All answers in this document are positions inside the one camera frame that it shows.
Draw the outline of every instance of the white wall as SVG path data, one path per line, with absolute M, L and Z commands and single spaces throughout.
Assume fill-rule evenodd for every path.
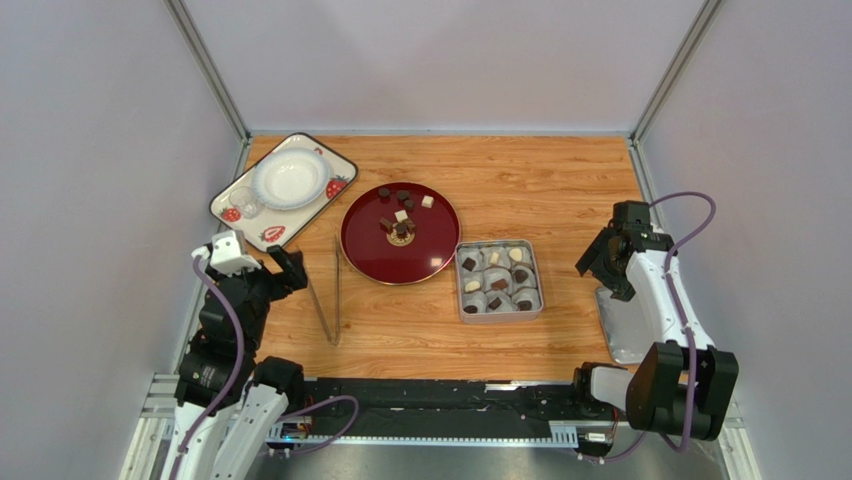
M 0 478 L 116 478 L 237 155 L 163 2 L 0 5 Z
M 701 0 L 186 0 L 253 130 L 621 130 Z
M 764 478 L 849 478 L 852 8 L 729 1 L 645 142 L 664 194 L 717 221 L 682 252 Z M 677 236 L 699 201 L 663 207 Z

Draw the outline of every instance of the wooden tabletop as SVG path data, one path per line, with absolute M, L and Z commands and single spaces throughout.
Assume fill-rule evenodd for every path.
M 282 139 L 255 138 L 246 168 Z M 342 259 L 340 345 L 328 344 L 308 292 L 299 291 L 272 305 L 258 360 L 292 360 L 308 376 L 480 380 L 570 380 L 583 362 L 611 362 L 593 297 L 599 284 L 580 278 L 574 264 L 613 203 L 641 198 L 622 138 L 318 139 L 360 168 L 352 187 L 287 247 L 304 252 L 327 315 L 334 315 L 333 242 L 346 209 L 367 190 L 395 181 L 447 197 L 463 241 L 532 242 L 546 310 L 531 322 L 466 325 L 457 313 L 452 264 L 420 284 L 385 286 Z M 277 271 L 271 259 L 265 264 Z

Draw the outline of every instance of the white tray with strawberries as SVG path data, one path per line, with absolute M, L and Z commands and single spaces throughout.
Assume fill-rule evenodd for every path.
M 242 187 L 252 187 L 254 175 L 267 159 L 285 149 L 307 149 L 322 156 L 329 167 L 329 180 L 323 194 L 299 208 L 277 210 L 269 206 L 261 206 L 260 212 L 253 218 L 246 218 L 231 203 L 231 192 Z M 285 138 L 271 152 L 266 154 L 254 167 L 245 172 L 228 188 L 220 192 L 210 202 L 210 213 L 222 223 L 234 230 L 242 230 L 246 240 L 258 250 L 265 252 L 273 245 L 286 245 L 317 217 L 331 202 L 358 177 L 358 167 L 332 151 L 315 138 L 305 133 L 295 133 Z

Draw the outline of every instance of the red plate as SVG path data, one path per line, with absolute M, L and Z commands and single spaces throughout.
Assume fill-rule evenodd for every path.
M 379 189 L 391 191 L 390 201 L 379 198 Z M 408 217 L 416 225 L 412 238 L 395 245 L 382 230 L 382 217 L 396 223 L 395 212 L 405 208 L 396 198 L 400 190 L 408 191 L 414 210 Z M 432 208 L 421 205 L 423 197 L 435 199 Z M 340 226 L 340 243 L 349 263 L 366 277 L 390 285 L 417 283 L 440 272 L 453 259 L 461 239 L 461 224 L 450 202 L 440 193 L 416 183 L 388 183 L 361 195 Z

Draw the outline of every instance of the clear glass cup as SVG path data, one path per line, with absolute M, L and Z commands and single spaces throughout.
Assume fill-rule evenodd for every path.
M 249 187 L 240 187 L 234 189 L 228 195 L 228 201 L 231 205 L 240 211 L 243 218 L 254 218 L 260 215 L 263 211 L 263 204 L 254 195 L 254 191 Z

